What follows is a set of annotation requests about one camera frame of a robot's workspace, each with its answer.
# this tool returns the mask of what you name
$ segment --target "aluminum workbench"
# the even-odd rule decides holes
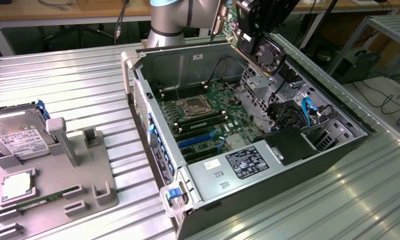
[[[389,37],[400,44],[400,15],[367,16],[363,19],[353,34],[351,35],[343,49],[340,50],[340,53],[329,63],[327,68],[328,74],[333,74],[336,68],[339,67],[345,57],[345,54],[355,46],[356,41],[364,33],[367,27],[372,27],[376,31],[383,33],[387,37]]]
[[[400,135],[280,37],[311,74],[376,129],[321,175],[191,239],[400,239]],[[125,101],[120,52],[137,44],[3,57],[0,107],[41,99],[69,136],[104,132],[120,203],[31,239],[175,239]]]

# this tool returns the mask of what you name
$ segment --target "fan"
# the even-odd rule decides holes
[[[256,51],[256,63],[265,72],[273,73],[280,68],[283,62],[284,55],[275,45],[265,43],[259,46]]]

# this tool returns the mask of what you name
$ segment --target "hard drive label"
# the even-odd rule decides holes
[[[3,135],[0,136],[0,142],[17,157],[48,149],[37,129]]]
[[[245,179],[269,169],[255,146],[225,155],[225,158],[239,179]]]

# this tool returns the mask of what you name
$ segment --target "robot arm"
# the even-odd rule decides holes
[[[151,0],[148,48],[184,44],[184,27],[209,29],[220,3],[220,0]]]

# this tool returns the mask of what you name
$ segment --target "motherboard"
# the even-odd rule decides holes
[[[200,88],[199,95],[188,90],[171,90],[173,100],[167,98],[168,90],[159,102],[188,164],[251,144],[261,134],[237,98],[243,90],[224,82]]]

